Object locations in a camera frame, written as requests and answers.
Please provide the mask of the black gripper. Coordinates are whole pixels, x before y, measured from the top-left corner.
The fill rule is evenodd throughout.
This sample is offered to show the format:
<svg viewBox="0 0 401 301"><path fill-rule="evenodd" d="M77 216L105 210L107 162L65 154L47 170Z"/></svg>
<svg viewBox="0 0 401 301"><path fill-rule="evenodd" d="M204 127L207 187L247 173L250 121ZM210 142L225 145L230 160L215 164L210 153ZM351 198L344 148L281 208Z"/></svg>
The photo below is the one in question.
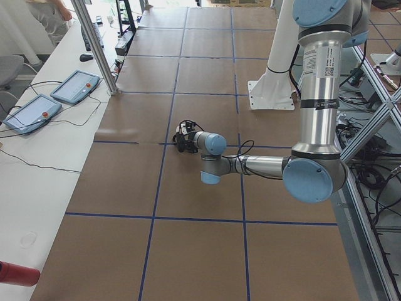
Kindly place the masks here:
<svg viewBox="0 0 401 301"><path fill-rule="evenodd" d="M188 151L198 153L198 148L194 142L195 134L177 134L177 149L179 152Z"/></svg>

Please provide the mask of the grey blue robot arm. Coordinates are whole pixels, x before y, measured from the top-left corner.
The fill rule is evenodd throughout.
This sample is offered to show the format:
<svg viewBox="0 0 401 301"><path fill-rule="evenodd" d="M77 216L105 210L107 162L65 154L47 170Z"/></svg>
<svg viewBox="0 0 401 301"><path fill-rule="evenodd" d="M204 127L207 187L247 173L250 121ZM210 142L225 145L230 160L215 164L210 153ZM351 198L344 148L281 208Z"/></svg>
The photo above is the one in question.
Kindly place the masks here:
<svg viewBox="0 0 401 301"><path fill-rule="evenodd" d="M318 203L339 190L346 168L335 145L342 49L367 40L370 1L284 1L265 73L248 83L253 110L290 110L291 67L303 54L299 141L289 157L224 156L223 136L205 132L191 120L181 121L173 141L180 152L197 152L205 184L218 184L230 173L284 182L287 191L306 203Z"/></svg>

